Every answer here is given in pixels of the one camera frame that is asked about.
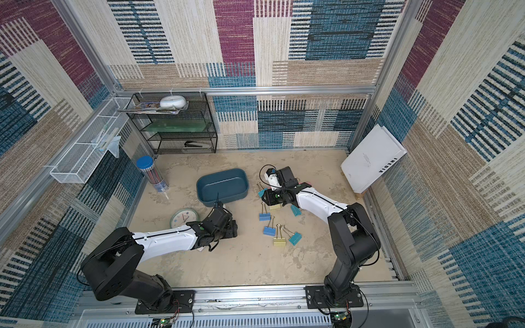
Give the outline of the blue binder clip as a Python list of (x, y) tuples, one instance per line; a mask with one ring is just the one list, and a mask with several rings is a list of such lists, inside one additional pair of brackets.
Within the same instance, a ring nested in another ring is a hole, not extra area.
[(273, 226), (273, 216), (269, 217), (268, 224), (263, 228), (263, 234), (265, 236), (271, 236), (272, 238), (276, 236), (276, 229)]
[(261, 202), (261, 211), (258, 215), (258, 219), (259, 221), (270, 221), (272, 219), (272, 216), (267, 210), (267, 205), (265, 204), (265, 202)]

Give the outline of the teal plastic storage box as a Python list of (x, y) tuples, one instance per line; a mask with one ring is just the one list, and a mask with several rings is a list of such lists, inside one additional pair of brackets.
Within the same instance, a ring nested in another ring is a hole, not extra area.
[(250, 189), (246, 173), (240, 168), (202, 176), (196, 183), (197, 195), (206, 207), (242, 200)]

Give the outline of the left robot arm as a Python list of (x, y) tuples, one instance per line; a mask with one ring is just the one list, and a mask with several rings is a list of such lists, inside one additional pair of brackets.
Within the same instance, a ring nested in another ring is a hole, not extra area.
[(213, 251), (222, 239), (237, 237), (232, 213), (216, 202), (202, 221), (190, 221), (177, 228), (133, 233), (122, 227), (113, 231), (86, 256), (80, 272), (99, 301), (116, 296), (137, 299), (153, 313), (176, 312), (180, 301), (160, 275), (138, 270), (140, 263), (158, 256), (208, 248)]

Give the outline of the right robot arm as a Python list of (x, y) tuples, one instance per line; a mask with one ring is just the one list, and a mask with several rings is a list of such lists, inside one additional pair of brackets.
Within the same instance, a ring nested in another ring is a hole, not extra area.
[(346, 300), (357, 290), (354, 281), (359, 271), (381, 249), (380, 239), (364, 207), (357, 202), (345, 204), (328, 198), (311, 184), (299, 182), (289, 167), (276, 169), (266, 164), (258, 175), (268, 186), (262, 196), (265, 204), (293, 205), (328, 224), (336, 262), (325, 277), (324, 298), (330, 305)]

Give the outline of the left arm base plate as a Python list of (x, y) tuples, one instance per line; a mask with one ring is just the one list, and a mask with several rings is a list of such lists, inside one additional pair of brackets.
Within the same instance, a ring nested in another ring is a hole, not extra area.
[(171, 293), (162, 296), (154, 305), (147, 306), (144, 302), (138, 301), (135, 314), (190, 313), (193, 310), (195, 294), (195, 290), (173, 290)]

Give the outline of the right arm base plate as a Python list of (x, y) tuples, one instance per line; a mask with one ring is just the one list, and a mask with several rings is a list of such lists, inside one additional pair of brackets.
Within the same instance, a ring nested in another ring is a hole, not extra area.
[(334, 292), (329, 286), (306, 286), (308, 309), (361, 308), (364, 306), (362, 291), (350, 284), (343, 292)]

